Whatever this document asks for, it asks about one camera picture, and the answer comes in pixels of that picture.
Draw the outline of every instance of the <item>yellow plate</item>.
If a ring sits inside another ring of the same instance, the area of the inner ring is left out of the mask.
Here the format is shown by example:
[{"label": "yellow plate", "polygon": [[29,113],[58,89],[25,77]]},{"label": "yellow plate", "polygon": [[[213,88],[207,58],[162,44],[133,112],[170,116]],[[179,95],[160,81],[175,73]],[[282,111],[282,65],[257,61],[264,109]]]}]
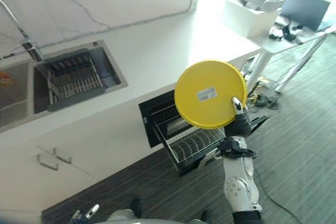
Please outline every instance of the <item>yellow plate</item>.
[{"label": "yellow plate", "polygon": [[223,61],[198,62],[176,83],[175,104],[180,115],[204,129],[216,129],[234,120],[233,97],[245,106],[246,82],[235,67]]}]

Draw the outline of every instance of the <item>open dishwasher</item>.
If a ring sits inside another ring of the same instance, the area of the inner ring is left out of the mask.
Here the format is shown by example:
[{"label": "open dishwasher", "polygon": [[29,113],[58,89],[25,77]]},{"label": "open dishwasher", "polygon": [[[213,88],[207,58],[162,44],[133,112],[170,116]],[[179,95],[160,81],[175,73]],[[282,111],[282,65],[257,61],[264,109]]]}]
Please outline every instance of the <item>open dishwasher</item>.
[{"label": "open dishwasher", "polygon": [[139,104],[151,147],[162,143],[180,175],[195,169],[213,153],[225,136],[224,129],[200,129],[178,113],[174,90]]}]

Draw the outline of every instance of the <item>label sticker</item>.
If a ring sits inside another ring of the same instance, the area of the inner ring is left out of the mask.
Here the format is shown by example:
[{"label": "label sticker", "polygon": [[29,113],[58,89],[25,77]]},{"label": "label sticker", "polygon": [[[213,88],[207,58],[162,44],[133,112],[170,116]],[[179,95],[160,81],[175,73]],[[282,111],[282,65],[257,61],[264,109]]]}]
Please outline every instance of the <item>label sticker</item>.
[{"label": "label sticker", "polygon": [[211,87],[211,88],[197,92],[197,96],[200,102],[204,102],[206,100],[216,97],[217,93],[216,93],[215,87]]}]

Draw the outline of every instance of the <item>white marble wall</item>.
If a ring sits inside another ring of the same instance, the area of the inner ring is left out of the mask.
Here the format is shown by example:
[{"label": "white marble wall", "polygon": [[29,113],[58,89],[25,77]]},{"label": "white marble wall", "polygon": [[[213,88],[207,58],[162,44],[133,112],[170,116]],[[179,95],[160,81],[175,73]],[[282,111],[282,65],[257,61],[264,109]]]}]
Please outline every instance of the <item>white marble wall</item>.
[{"label": "white marble wall", "polygon": [[[40,46],[187,10],[192,0],[3,0]],[[0,56],[20,44],[0,10]]]}]

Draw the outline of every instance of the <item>chrome faucet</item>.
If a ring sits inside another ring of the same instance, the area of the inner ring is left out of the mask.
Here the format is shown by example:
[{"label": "chrome faucet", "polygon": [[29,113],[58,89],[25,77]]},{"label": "chrome faucet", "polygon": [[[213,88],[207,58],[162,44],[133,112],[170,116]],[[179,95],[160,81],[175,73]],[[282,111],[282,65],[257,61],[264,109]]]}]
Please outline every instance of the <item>chrome faucet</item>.
[{"label": "chrome faucet", "polygon": [[29,55],[36,61],[43,61],[44,58],[41,54],[41,52],[37,48],[37,44],[34,42],[32,38],[28,36],[28,33],[24,30],[20,22],[16,19],[13,12],[9,7],[6,5],[5,2],[0,0],[0,6],[5,10],[5,12],[9,15],[13,23],[16,25],[17,29],[20,31],[20,33],[23,35],[25,40],[22,43],[23,48],[29,53]]}]

